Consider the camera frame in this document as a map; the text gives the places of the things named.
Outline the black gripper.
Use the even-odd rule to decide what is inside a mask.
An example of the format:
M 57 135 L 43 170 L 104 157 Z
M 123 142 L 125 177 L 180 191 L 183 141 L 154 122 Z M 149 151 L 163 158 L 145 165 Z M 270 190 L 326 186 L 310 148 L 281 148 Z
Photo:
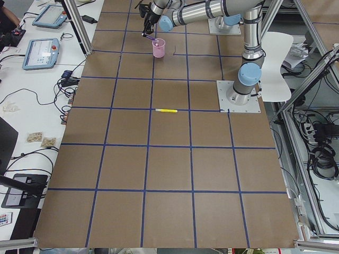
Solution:
M 154 13 L 152 10 L 147 12 L 144 19 L 143 34 L 152 34 L 154 32 L 154 25 L 159 21 L 160 15 Z

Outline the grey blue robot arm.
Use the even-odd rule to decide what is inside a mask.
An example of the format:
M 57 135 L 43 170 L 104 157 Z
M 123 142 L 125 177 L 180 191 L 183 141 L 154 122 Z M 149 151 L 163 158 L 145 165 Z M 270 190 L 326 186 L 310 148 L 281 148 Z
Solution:
M 185 1 L 151 1 L 139 4 L 140 16 L 144 19 L 143 36 L 154 32 L 158 22 L 162 30 L 170 31 L 176 26 L 214 19 L 219 16 L 244 15 L 261 6 L 263 1 L 200 1 L 186 5 Z
M 255 85 L 260 81 L 264 51 L 262 49 L 262 7 L 264 1 L 244 13 L 244 51 L 237 79 L 233 84 L 231 100 L 236 105 L 245 105 Z

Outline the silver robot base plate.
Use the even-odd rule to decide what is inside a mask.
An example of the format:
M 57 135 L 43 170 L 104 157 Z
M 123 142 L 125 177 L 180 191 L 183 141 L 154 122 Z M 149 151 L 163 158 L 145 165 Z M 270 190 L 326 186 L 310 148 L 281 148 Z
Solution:
M 248 95 L 240 95 L 234 91 L 233 83 L 232 80 L 216 81 L 220 112 L 261 113 L 255 88 Z

